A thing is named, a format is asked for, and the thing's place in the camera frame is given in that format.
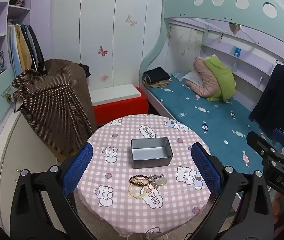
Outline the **person's hand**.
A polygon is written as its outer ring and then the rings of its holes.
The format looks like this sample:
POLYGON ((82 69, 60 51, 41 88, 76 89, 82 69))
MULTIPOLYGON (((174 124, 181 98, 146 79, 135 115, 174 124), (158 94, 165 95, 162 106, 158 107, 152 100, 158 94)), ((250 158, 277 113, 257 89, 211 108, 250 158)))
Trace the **person's hand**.
POLYGON ((284 195, 276 192, 272 201, 273 219, 277 223, 279 219, 284 219, 284 195))

